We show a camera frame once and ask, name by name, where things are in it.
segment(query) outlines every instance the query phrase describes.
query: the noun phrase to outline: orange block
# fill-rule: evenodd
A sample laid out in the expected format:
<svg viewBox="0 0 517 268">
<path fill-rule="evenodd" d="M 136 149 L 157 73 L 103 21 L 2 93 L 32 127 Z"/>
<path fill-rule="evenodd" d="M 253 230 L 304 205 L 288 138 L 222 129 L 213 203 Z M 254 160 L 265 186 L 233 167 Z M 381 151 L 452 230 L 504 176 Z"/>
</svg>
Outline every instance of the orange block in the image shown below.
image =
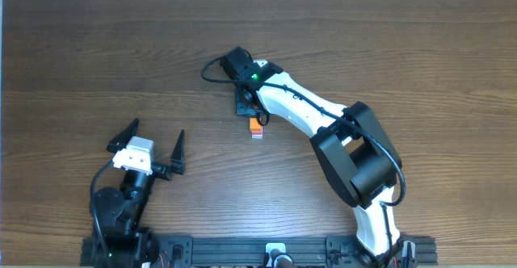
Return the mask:
<svg viewBox="0 0 517 268">
<path fill-rule="evenodd" d="M 250 132 L 261 132 L 262 126 L 257 122 L 256 118 L 250 118 Z"/>
</svg>

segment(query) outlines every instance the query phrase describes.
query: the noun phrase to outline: white robotic arm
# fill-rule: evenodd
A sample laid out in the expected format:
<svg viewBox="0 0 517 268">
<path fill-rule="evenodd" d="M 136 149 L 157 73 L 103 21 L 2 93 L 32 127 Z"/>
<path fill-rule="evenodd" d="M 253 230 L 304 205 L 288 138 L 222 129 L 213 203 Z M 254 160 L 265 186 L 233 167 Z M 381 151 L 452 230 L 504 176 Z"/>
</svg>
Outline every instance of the white robotic arm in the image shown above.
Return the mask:
<svg viewBox="0 0 517 268">
<path fill-rule="evenodd" d="M 258 63 L 261 67 L 267 63 L 265 60 L 257 60 L 254 62 Z M 295 83 L 286 72 L 275 74 L 268 78 L 266 82 L 281 86 L 286 85 L 289 88 L 297 90 L 318 106 L 324 107 L 325 110 L 338 116 L 343 115 L 342 110 L 345 106 L 331 103 L 318 97 Z M 278 88 L 263 86 L 257 91 L 257 96 L 266 111 L 273 115 L 279 115 L 291 122 L 309 137 L 316 135 L 320 127 L 328 127 L 335 121 L 335 119 L 323 115 L 319 110 L 311 107 L 306 101 L 300 100 L 296 96 L 293 96 L 292 93 Z M 348 136 L 342 140 L 342 145 L 344 146 L 351 141 L 351 137 Z M 385 188 L 372 200 L 372 205 L 368 208 L 363 209 L 361 206 L 353 207 L 357 221 L 357 239 L 364 248 L 375 256 L 385 253 L 389 249 L 385 218 L 380 201 L 391 202 L 392 195 L 393 187 Z M 392 242 L 395 243 L 400 236 L 400 232 L 395 227 L 393 209 L 387 207 L 387 212 Z"/>
</svg>

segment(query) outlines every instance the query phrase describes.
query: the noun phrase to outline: wooden table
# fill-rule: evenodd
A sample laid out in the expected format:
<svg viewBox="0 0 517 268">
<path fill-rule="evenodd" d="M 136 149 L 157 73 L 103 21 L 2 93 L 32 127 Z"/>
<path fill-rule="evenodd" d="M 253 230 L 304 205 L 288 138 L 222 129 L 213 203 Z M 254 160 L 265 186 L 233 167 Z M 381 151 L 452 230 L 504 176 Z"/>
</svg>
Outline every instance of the wooden table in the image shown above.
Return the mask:
<svg viewBox="0 0 517 268">
<path fill-rule="evenodd" d="M 408 183 L 397 226 L 436 237 L 440 263 L 517 262 L 517 0 L 4 2 L 2 264 L 78 264 L 90 180 L 135 117 L 164 162 L 187 133 L 187 172 L 145 213 L 156 232 L 352 234 L 308 138 L 273 117 L 251 140 L 233 87 L 201 80 L 236 45 L 376 112 Z"/>
</svg>

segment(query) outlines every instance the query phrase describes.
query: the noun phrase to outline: black mounting rail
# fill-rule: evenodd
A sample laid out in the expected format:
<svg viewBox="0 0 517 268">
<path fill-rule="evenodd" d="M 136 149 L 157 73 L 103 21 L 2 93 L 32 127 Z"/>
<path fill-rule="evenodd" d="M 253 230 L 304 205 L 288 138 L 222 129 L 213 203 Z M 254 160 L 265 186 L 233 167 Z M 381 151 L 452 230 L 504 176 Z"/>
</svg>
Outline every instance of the black mounting rail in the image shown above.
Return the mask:
<svg viewBox="0 0 517 268">
<path fill-rule="evenodd" d="M 267 243 L 284 243 L 297 266 L 352 268 L 363 267 L 359 260 L 360 247 L 354 236 L 331 237 L 227 237 L 193 238 L 190 236 L 160 236 L 165 267 L 260 267 Z M 438 265 L 435 239 L 432 237 L 402 236 L 416 244 L 416 260 L 420 266 Z M 81 266 L 91 266 L 91 239 L 83 241 Z M 161 267 L 160 261 L 153 264 Z"/>
</svg>

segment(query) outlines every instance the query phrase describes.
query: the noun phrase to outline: wood grain surface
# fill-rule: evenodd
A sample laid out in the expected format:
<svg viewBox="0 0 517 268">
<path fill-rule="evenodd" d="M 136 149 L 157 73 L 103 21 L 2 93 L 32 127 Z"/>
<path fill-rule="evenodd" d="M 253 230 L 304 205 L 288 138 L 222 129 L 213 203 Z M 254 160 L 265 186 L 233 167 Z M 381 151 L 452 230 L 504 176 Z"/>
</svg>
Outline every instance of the wood grain surface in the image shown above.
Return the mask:
<svg viewBox="0 0 517 268">
<path fill-rule="evenodd" d="M 78 264 L 90 180 L 135 117 L 164 162 L 187 133 L 187 172 L 159 182 L 145 213 L 156 232 L 352 234 L 308 138 L 273 117 L 251 140 L 233 87 L 200 79 L 236 45 L 323 98 L 376 112 L 404 162 L 397 226 L 436 237 L 441 264 L 517 262 L 517 0 L 4 5 L 2 264 Z"/>
</svg>

